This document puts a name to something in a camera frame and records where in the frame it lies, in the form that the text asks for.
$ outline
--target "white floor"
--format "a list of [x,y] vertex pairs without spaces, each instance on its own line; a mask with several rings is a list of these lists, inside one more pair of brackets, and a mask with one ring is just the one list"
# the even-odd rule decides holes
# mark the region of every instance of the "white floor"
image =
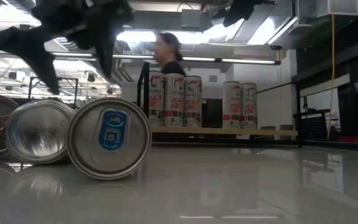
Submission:
[[0,223],[358,223],[358,152],[155,147],[132,177],[0,162]]

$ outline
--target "yellow cable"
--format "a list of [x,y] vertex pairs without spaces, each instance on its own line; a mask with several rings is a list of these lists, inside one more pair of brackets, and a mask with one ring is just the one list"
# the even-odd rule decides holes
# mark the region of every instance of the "yellow cable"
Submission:
[[335,0],[333,0],[333,13],[331,15],[332,26],[333,26],[333,76],[331,78],[331,103],[329,104],[329,123],[328,123],[328,135],[327,139],[329,139],[329,135],[331,133],[331,116],[333,115],[333,95],[334,95],[334,78],[335,78]]

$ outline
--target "wooden platform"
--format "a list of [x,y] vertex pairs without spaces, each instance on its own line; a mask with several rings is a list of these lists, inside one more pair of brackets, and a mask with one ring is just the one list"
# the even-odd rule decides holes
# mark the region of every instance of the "wooden platform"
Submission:
[[223,128],[184,128],[184,127],[161,127],[152,126],[153,133],[182,133],[182,134],[254,134],[254,135],[277,135],[297,136],[298,131],[284,130],[248,130],[248,129],[223,129]]

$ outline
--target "person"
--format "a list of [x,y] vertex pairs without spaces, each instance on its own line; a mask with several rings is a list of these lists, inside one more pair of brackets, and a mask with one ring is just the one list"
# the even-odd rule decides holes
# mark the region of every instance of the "person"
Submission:
[[185,71],[178,63],[183,60],[179,53],[180,42],[178,38],[171,33],[161,33],[155,44],[154,59],[161,66],[161,72],[164,74],[178,73],[186,76]]

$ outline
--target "black shirt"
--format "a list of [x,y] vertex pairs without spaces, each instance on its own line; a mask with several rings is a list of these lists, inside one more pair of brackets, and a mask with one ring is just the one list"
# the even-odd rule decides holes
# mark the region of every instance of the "black shirt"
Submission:
[[186,76],[185,71],[178,62],[168,62],[161,70],[164,74],[177,73]]

